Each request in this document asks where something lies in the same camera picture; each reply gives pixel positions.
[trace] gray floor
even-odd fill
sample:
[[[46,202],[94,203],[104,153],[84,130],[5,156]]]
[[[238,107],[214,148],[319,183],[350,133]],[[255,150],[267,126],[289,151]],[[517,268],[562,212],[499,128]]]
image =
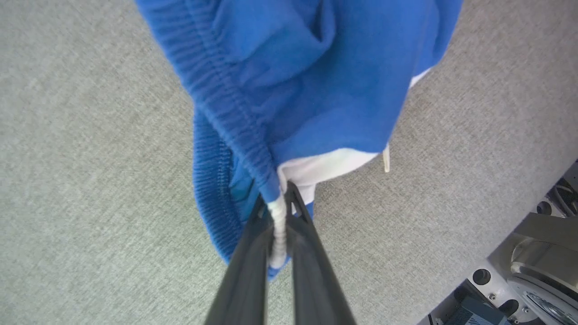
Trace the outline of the gray floor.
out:
[[[416,324],[578,157],[578,2],[466,1],[380,160],[318,188],[360,324]],[[0,3],[0,321],[200,323],[191,101],[130,1]],[[292,320],[289,270],[271,324]]]

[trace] blue fabric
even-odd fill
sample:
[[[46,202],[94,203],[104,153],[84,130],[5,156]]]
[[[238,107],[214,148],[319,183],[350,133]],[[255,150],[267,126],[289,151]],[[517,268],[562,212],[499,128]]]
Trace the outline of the blue fabric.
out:
[[[194,110],[195,198],[228,260],[276,167],[381,152],[412,76],[437,64],[461,0],[137,0]]]

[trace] metal machine part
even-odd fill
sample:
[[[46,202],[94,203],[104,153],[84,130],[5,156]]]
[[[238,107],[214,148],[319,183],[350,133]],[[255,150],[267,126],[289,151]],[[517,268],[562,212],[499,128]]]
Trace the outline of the metal machine part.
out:
[[[537,213],[539,215],[549,215],[555,217],[564,218],[564,213],[558,209],[558,206],[554,204],[550,199],[544,197],[544,199],[538,203],[530,212]]]
[[[506,278],[488,260],[470,274],[468,280],[493,306],[506,314],[511,323],[526,323],[537,318],[533,311],[525,309],[528,305],[520,301]]]
[[[565,293],[523,274],[512,276],[508,284],[546,325],[578,325],[578,301]]]
[[[534,285],[553,285],[565,295],[560,299],[569,297],[578,303],[578,218],[530,213],[468,280],[489,303],[509,315],[511,323],[542,319],[544,309],[538,307],[536,297],[543,296],[524,295],[509,283],[520,275],[529,276]]]
[[[578,298],[578,252],[552,243],[529,243],[512,262],[514,274],[548,283],[556,281],[566,295]]]
[[[566,171],[564,179],[573,189],[578,191],[578,160]]]
[[[567,218],[578,216],[578,192],[569,185],[565,178],[562,178],[546,194],[546,198],[562,212]]]

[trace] black hole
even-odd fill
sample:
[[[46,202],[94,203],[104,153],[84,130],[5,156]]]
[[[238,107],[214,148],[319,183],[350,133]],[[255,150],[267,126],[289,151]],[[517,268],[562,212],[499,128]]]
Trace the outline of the black hole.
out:
[[[546,202],[542,201],[536,207],[536,211],[541,215],[551,215],[552,214],[552,206]]]
[[[516,312],[516,310],[518,310],[519,306],[520,306],[520,304],[518,303],[517,300],[510,299],[510,300],[504,302],[498,309],[504,315],[506,315],[506,317],[510,317],[511,315],[513,315]]]
[[[485,268],[477,269],[476,272],[473,273],[473,281],[476,282],[477,285],[483,286],[484,284],[488,283],[492,278],[492,275],[488,270]]]

